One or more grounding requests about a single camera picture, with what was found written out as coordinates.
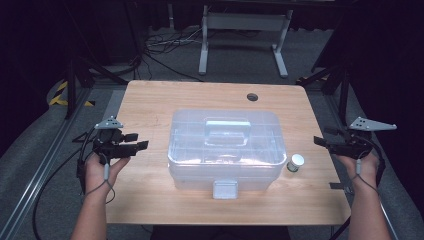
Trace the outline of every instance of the human arm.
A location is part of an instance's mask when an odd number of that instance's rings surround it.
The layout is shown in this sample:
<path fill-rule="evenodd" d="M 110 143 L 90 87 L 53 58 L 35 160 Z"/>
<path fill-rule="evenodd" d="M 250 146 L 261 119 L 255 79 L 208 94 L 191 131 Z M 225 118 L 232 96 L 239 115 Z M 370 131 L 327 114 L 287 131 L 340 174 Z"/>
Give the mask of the human arm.
<path fill-rule="evenodd" d="M 86 197 L 71 239 L 106 239 L 106 198 L 115 184 L 118 173 L 130 158 L 122 158 L 110 166 L 108 182 L 100 157 L 92 154 L 86 163 Z"/>
<path fill-rule="evenodd" d="M 355 192 L 349 239 L 391 239 L 376 191 L 377 157 L 370 153 L 362 158 L 359 175 L 356 170 L 356 160 L 345 156 L 337 156 L 337 158 L 346 166 Z"/>

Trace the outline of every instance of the wooden table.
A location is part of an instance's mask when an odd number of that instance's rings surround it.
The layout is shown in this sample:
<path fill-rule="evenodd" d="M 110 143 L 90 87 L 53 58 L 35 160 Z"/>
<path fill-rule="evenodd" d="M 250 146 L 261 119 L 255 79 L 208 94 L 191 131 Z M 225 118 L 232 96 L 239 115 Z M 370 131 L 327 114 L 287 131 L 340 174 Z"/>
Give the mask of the wooden table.
<path fill-rule="evenodd" d="M 259 100 L 247 99 L 255 93 Z M 283 167 L 266 191 L 240 191 L 236 200 L 215 200 L 211 191 L 178 190 L 168 172 L 168 141 L 178 109 L 268 110 L 278 117 L 288 157 L 303 155 L 296 173 Z M 132 157 L 107 205 L 109 223 L 205 225 L 338 225 L 350 215 L 322 136 L 302 87 L 200 82 L 132 81 L 117 119 L 123 133 L 139 133 L 149 147 Z"/>

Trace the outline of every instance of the plastic storage box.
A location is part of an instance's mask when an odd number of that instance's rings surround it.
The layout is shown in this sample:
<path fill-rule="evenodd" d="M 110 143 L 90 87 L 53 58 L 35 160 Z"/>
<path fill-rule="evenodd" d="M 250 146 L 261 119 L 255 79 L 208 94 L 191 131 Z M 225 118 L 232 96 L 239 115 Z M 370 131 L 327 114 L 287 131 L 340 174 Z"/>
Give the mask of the plastic storage box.
<path fill-rule="evenodd" d="M 266 190 L 287 156 L 272 112 L 184 109 L 172 119 L 168 158 L 177 188 L 231 199 L 238 190 Z"/>

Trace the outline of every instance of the gray floor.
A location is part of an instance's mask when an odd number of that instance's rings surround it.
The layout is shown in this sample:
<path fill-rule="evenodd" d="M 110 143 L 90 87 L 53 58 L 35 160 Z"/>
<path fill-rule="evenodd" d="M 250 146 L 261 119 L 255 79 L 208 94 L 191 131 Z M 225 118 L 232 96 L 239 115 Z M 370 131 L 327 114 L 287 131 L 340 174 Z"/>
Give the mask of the gray floor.
<path fill-rule="evenodd" d="M 282 51 L 289 72 L 287 79 L 279 77 L 270 50 L 273 39 L 278 37 L 274 33 L 260 33 L 252 38 L 234 33 L 215 34 L 209 39 L 210 53 L 205 76 L 197 74 L 200 57 L 200 44 L 197 42 L 181 46 L 171 53 L 153 55 L 153 57 L 178 72 L 206 82 L 293 85 L 299 77 L 311 75 L 310 69 L 330 35 L 331 31 L 303 30 L 290 31 L 287 34 Z M 174 73 L 146 57 L 144 59 L 149 64 L 149 68 L 145 63 L 140 66 L 141 79 L 196 81 Z M 123 78 L 132 80 L 133 74 L 127 74 Z M 52 86 L 46 101 L 50 100 L 56 87 Z M 307 93 L 320 127 L 337 127 L 339 123 L 333 111 L 338 99 L 337 93 L 334 96 L 323 96 L 321 92 L 314 90 L 317 87 L 319 87 L 318 83 L 308 86 Z M 52 170 L 79 148 L 79 144 L 71 142 L 73 138 L 88 131 L 105 117 L 116 114 L 124 92 L 125 87 L 116 86 L 107 79 L 97 81 L 88 99 L 95 101 L 95 106 L 81 109 L 69 134 L 64 136 L 64 143 L 59 149 Z M 48 152 L 53 138 L 63 124 L 65 114 L 65 106 L 51 106 L 48 112 L 16 139 L 0 160 L 0 201 L 2 203 L 0 226 L 2 229 L 6 226 L 26 186 Z M 351 90 L 348 102 L 348 122 L 353 121 L 357 116 L 366 117 Z M 75 160 L 76 158 L 71 160 L 55 175 L 42 195 L 37 212 L 37 226 L 43 239 L 66 239 L 72 232 L 81 206 L 79 182 L 75 177 Z M 341 181 L 349 184 L 343 166 L 336 160 L 334 164 Z M 399 183 L 389 162 L 380 185 L 380 193 L 398 239 L 422 239 L 424 236 L 422 218 Z M 32 209 L 24 214 L 22 224 L 16 228 L 15 239 L 34 239 L 31 211 Z M 113 224 L 108 226 L 108 239 L 149 239 L 150 229 L 151 226 Z M 328 239 L 333 229 L 330 226 L 291 226 L 289 231 L 292 239 Z M 340 239 L 347 239 L 347 231 Z"/>

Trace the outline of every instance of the dark background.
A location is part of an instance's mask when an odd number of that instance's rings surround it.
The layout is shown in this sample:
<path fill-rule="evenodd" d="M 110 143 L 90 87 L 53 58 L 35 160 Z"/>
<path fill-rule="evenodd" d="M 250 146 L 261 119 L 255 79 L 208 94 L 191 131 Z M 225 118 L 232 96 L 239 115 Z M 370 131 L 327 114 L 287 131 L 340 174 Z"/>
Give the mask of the dark background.
<path fill-rule="evenodd" d="M 63 78 L 72 56 L 85 56 L 101 65 L 134 57 L 135 46 L 121 2 L 63 3 L 7 1 L 2 4 L 0 156 L 48 109 L 46 95 Z M 145 34 L 150 25 L 156 29 L 169 26 L 163 5 L 131 3 L 126 7 L 136 23 L 133 26 L 136 34 Z M 423 4 L 381 0 L 373 1 L 368 7 L 362 14 L 345 16 L 316 66 L 329 67 L 341 58 L 352 57 L 351 84 L 367 117 L 398 126 L 396 131 L 378 132 L 377 136 L 401 183 L 423 215 L 424 39 L 420 33 L 424 29 L 424 21 L 420 19 Z M 183 8 L 176 15 L 188 16 L 187 11 L 189 15 L 197 13 L 197 8 Z M 196 21 L 201 15 L 190 16 L 176 20 L 176 29 L 193 22 L 199 24 Z M 339 19 L 338 14 L 328 12 L 297 11 L 292 27 L 331 29 L 339 24 Z"/>

